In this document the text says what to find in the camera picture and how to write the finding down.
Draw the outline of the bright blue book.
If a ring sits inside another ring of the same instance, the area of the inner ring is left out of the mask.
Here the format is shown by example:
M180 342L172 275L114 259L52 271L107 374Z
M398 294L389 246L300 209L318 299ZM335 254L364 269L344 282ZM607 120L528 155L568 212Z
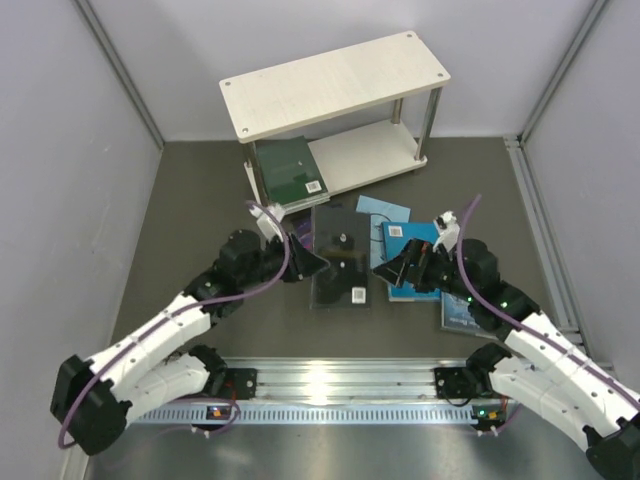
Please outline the bright blue book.
M383 222L381 231L386 262L398 256L404 246L414 238L434 243L438 237L436 227L432 223ZM407 282L401 287L389 284L388 298L390 302L439 302L440 291L419 293Z

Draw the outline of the black glossy book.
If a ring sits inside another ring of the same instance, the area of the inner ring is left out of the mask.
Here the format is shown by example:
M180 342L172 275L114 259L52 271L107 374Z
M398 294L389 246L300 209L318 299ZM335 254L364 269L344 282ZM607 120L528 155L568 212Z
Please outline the black glossy book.
M340 206L312 211L313 253L327 267L312 277L312 309L370 306L370 215Z

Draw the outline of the pale grey-green book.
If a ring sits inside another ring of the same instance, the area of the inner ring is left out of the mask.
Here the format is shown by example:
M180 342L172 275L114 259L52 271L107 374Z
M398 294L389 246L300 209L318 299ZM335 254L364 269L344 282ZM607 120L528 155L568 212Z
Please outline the pale grey-green book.
M290 214L290 213L306 210L316 205L326 203L329 200L330 200L329 194L318 194L318 195L313 195L297 201L292 201L287 203L281 202L281 201L273 201L273 203L280 205L287 214Z

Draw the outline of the dark green book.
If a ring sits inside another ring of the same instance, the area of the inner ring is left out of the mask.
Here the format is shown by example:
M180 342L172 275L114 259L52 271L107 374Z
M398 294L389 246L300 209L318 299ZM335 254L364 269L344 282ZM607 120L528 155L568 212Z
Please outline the dark green book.
M271 202L288 205L328 195L304 136L259 145L257 159Z

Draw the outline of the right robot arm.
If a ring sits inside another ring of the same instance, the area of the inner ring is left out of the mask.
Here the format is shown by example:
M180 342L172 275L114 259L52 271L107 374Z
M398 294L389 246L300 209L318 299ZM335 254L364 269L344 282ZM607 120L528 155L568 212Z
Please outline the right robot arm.
M389 284L438 290L468 302L496 342L467 360L478 396L509 397L569 437L604 479L639 476L639 394L572 344L522 290L501 278L497 257L480 240L452 250L410 240L377 266Z

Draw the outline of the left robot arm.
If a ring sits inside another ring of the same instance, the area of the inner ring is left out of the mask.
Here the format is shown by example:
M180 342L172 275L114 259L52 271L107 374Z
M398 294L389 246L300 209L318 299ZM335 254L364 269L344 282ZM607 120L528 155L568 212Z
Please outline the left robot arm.
M278 281L294 283L329 266L293 234L267 241L233 232L211 267L196 276L143 326L107 349L59 367L50 412L60 423L58 445L89 456L109 448L138 418L185 396L214 397L227 366L215 349L178 350L233 314L243 301Z

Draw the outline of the purple galaxy cover book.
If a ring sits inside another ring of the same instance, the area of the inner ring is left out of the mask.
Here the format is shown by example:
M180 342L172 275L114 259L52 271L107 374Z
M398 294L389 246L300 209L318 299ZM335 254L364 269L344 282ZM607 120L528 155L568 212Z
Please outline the purple galaxy cover book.
M297 216L291 221L294 233L300 241L313 239L311 215Z

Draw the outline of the light blue circle book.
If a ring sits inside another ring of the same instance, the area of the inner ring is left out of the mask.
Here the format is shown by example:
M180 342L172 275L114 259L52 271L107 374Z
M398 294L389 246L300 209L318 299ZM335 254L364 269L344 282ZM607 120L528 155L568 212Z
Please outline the light blue circle book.
M356 211L370 215L370 267L380 265L385 259L383 222L407 222L411 209L360 195Z

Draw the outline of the dark blue Wuthering Heights book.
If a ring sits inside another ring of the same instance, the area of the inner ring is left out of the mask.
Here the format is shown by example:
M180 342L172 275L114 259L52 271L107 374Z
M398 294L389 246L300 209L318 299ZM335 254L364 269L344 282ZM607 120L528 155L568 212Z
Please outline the dark blue Wuthering Heights book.
M483 330L468 312L469 304L449 293L441 294L441 329L451 333L495 339L495 335Z

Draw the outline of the white two-tier shelf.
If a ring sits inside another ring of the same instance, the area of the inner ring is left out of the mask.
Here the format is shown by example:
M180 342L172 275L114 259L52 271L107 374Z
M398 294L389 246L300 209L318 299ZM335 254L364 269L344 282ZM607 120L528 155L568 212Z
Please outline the white two-tier shelf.
M414 31L229 77L220 90L256 199L268 201L256 143L385 103L387 120L314 140L331 196L417 170L450 73Z

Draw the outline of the aluminium front rail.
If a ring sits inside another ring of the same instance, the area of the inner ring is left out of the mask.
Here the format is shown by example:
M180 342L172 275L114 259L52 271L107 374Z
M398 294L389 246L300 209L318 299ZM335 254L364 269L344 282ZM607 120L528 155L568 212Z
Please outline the aluminium front rail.
M179 398L213 398L229 368L258 370L254 403L307 404L429 402L436 396L434 369L460 367L444 360L233 359L208 348L174 354L158 364L124 358L101 374L86 361L69 388L69 401L113 403L148 410Z

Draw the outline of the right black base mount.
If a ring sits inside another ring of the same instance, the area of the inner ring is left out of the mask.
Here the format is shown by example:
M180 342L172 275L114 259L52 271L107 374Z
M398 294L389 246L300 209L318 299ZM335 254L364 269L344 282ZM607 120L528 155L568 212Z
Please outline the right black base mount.
M464 407L478 397L478 378L466 367L435 368L434 380L437 398L454 407Z

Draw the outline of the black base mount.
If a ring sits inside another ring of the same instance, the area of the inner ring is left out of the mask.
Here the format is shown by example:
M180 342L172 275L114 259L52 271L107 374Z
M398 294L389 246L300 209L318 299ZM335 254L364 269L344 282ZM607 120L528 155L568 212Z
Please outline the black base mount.
M454 407L464 407L478 397L478 378L466 367L435 368L434 380L437 398Z
M256 396L258 370L229 368L215 396L222 399L251 400Z

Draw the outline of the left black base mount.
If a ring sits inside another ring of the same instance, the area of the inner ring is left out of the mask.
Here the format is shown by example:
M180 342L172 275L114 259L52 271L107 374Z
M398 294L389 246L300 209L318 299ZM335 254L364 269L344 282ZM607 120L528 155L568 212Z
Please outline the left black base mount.
M215 396L222 399L251 400L256 396L258 370L229 368Z

